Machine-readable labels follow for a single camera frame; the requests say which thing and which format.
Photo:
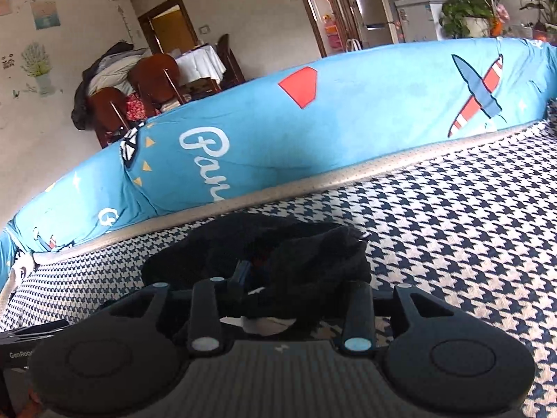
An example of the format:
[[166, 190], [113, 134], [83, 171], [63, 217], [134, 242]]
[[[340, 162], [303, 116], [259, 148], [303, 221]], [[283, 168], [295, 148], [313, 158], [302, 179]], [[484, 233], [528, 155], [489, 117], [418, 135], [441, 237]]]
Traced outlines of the black garment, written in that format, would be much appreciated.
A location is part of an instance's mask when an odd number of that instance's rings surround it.
[[236, 212], [193, 229], [142, 265], [142, 282], [190, 290], [211, 277], [229, 279], [249, 263], [239, 301], [220, 304], [225, 317], [292, 321], [281, 340], [305, 340], [321, 322], [344, 319], [350, 286], [369, 283], [362, 233], [351, 226]]

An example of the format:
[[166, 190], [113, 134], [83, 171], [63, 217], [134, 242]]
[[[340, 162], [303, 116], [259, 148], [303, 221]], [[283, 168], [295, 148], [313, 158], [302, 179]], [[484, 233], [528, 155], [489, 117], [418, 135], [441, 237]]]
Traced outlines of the houndstooth sofa seat cover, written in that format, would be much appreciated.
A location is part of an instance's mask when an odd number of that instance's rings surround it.
[[259, 213], [354, 226], [372, 286], [408, 283], [525, 343], [538, 372], [523, 406], [556, 413], [556, 120], [487, 145]]

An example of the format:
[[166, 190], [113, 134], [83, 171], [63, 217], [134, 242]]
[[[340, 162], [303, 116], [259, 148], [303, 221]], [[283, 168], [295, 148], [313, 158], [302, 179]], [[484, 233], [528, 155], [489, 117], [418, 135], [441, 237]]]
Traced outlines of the dark jacket pile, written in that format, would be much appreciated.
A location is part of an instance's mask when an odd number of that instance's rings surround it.
[[92, 66], [82, 73], [81, 83], [74, 93], [71, 120], [77, 130], [93, 128], [93, 111], [89, 98], [105, 88], [115, 88], [125, 96], [134, 93], [127, 79], [131, 69], [150, 55], [148, 48], [135, 49], [134, 44], [118, 41]]

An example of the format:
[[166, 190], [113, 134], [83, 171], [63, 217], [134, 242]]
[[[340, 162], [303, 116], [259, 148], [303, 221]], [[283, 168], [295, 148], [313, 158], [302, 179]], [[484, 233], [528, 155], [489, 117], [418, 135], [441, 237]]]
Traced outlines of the dining table white cloth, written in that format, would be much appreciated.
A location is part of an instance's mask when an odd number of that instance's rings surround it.
[[220, 84], [226, 67], [210, 44], [204, 44], [184, 53], [175, 60], [179, 67], [179, 84], [185, 85], [202, 78], [210, 78]]

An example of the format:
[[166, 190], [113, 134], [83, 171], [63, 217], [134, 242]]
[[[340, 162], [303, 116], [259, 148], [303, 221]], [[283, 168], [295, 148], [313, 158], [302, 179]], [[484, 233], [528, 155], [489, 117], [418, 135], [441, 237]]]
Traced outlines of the white chest freezer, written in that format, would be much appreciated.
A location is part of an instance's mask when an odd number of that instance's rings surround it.
[[442, 7], [447, 0], [398, 0], [395, 8], [405, 42], [443, 41], [440, 24]]

